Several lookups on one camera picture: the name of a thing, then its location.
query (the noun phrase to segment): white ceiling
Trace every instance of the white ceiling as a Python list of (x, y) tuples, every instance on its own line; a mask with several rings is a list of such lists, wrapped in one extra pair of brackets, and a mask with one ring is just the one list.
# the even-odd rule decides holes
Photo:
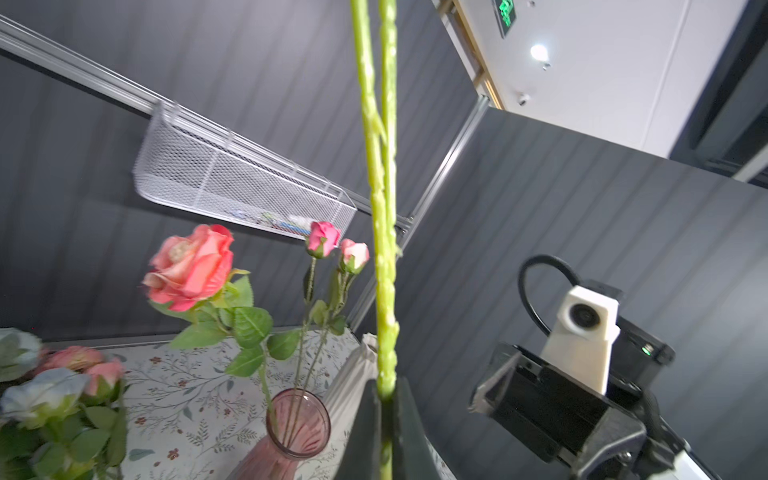
[(509, 111), (666, 157), (746, 0), (516, 0), (504, 39), (492, 0), (459, 3)]

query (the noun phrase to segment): pale blue flower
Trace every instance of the pale blue flower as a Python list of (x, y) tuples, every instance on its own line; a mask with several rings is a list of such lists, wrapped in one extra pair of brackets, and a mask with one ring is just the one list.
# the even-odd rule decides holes
[(90, 379), (70, 369), (46, 370), (23, 385), (5, 390), (0, 411), (3, 417), (18, 420), (28, 429), (40, 428), (49, 419), (63, 419), (74, 413)]
[(15, 380), (38, 365), (40, 339), (19, 329), (0, 329), (0, 382)]

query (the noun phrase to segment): vase rim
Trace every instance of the vase rim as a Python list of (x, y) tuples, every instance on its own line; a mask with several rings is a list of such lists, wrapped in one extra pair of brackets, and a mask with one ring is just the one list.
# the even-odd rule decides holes
[(327, 440), (325, 442), (323, 442), (317, 449), (314, 449), (311, 452), (306, 452), (306, 453), (295, 452), (295, 451), (289, 449), (288, 447), (286, 447), (285, 445), (283, 445), (283, 443), (275, 436), (275, 434), (274, 434), (274, 432), (272, 430), (272, 422), (270, 421), (269, 413), (267, 413), (267, 415), (266, 415), (266, 433), (270, 437), (270, 439), (272, 440), (272, 443), (277, 447), (277, 449), (279, 449), (285, 455), (288, 455), (288, 456), (291, 456), (291, 457), (294, 457), (294, 458), (300, 458), (300, 459), (312, 458), (313, 456), (318, 455), (319, 453), (321, 453), (325, 449), (326, 445), (328, 445), (328, 442), (330, 441), (330, 436), (331, 436), (330, 415), (328, 415), (328, 410), (326, 409), (326, 406), (323, 403), (323, 401), (317, 395), (315, 395), (314, 393), (310, 392), (309, 390), (294, 389), (293, 387), (291, 387), (291, 388), (288, 388), (288, 389), (284, 389), (282, 392), (279, 392), (277, 395), (275, 395), (272, 398), (272, 400), (274, 401), (274, 399), (276, 399), (277, 397), (281, 396), (282, 394), (287, 394), (288, 392), (302, 392), (303, 393), (302, 396), (304, 396), (304, 395), (311, 396), (315, 400), (317, 400), (317, 402), (319, 403), (320, 407), (322, 408), (323, 418), (328, 423), (328, 433), (326, 435)]

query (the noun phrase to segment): striped gray wall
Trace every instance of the striped gray wall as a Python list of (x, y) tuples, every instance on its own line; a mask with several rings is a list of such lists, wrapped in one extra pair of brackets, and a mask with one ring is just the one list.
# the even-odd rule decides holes
[[(407, 214), (477, 94), (432, 3), (400, 3), (399, 210)], [(348, 7), (0, 0), (0, 14), (367, 196)], [(131, 168), (147, 123), (0, 57), (0, 327), (62, 340), (181, 328), (150, 309), (138, 285), (165, 237), (212, 220), (136, 195)], [(277, 325), (296, 324), (301, 242), (227, 226), (258, 304)], [(370, 217), (357, 214), (347, 236), (372, 244), (370, 230)]]
[[(456, 169), (405, 251), (397, 316), (399, 371), (460, 480), (565, 478), (466, 412), (499, 340), (544, 345), (516, 290), (534, 253), (622, 289), (622, 314), (678, 353), (654, 385), (664, 418), (723, 478), (765, 478), (768, 192), (500, 111)], [(530, 277), (551, 324), (569, 285)]]

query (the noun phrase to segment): ceiling light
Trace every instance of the ceiling light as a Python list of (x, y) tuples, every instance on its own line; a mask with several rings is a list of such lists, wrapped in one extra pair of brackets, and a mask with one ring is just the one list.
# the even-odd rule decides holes
[(547, 52), (547, 48), (544, 45), (532, 46), (531, 56), (539, 61), (543, 61), (543, 62), (549, 61), (549, 52)]

